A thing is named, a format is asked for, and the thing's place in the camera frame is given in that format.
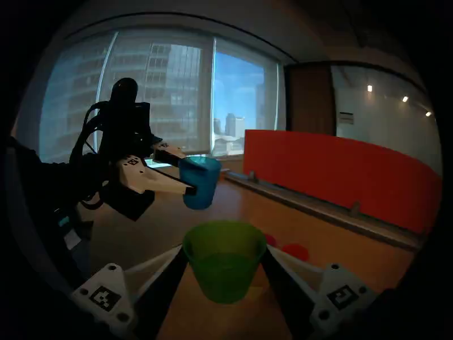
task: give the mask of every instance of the red circle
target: red circle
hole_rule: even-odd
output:
[[[294,256],[295,258],[298,258],[301,261],[308,261],[310,258],[309,252],[307,248],[304,246],[301,246],[300,244],[297,243],[291,243],[283,246],[281,248],[283,252],[286,254],[289,254],[291,256]]]
[[[264,236],[266,237],[266,242],[268,245],[272,245],[273,247],[277,246],[277,240],[273,236],[269,234],[264,234]]]

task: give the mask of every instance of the red partition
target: red partition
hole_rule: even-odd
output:
[[[412,157],[323,134],[247,130],[245,174],[423,233],[432,228],[442,179]]]

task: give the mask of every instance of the table surface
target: table surface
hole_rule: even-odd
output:
[[[247,295],[234,304],[208,300],[190,265],[182,276],[157,339],[291,339],[261,265]]]
[[[180,244],[192,227],[216,219],[249,222],[272,235],[277,247],[301,244],[309,251],[308,263],[319,268],[339,263],[376,292],[395,287],[414,256],[224,180],[206,210],[188,209],[179,195],[156,193],[153,205],[136,222],[108,205],[82,216],[95,221],[90,249],[93,272],[111,262],[124,270],[146,262]],[[152,273],[137,275],[138,287]],[[286,339],[290,333],[261,267],[243,300],[220,305],[203,295],[188,265],[159,332],[159,339],[182,337]]]
[[[356,234],[225,180],[219,182],[212,206],[206,210],[188,209],[179,195],[156,193],[153,205],[136,222],[106,204],[84,214],[95,221],[90,244],[93,273],[111,262],[127,270],[180,244],[197,224],[216,219],[249,222],[272,235],[279,248],[301,244],[309,251],[308,263],[320,268],[342,264],[376,292],[395,287],[414,257],[410,251]]]

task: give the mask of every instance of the window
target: window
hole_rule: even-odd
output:
[[[246,129],[276,127],[277,68],[255,51],[195,33],[125,29],[90,37],[64,50],[53,69],[40,157],[67,162],[87,109],[109,100],[124,77],[137,82],[136,101],[151,104],[155,135],[187,154],[243,154]],[[88,140],[95,150],[100,133]]]
[[[212,155],[243,154],[246,129],[276,126],[277,63],[224,40],[215,47]]]

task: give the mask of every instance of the skyscraper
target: skyscraper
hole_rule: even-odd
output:
[[[241,138],[245,136],[245,118],[235,117],[233,113],[226,116],[225,135]]]
[[[217,134],[217,135],[222,134],[222,131],[220,129],[220,119],[214,118],[213,125],[214,125],[214,134]]]
[[[233,113],[228,113],[225,123],[225,135],[235,137],[236,134],[236,117]]]
[[[234,137],[245,137],[245,118],[236,117],[234,122]]]

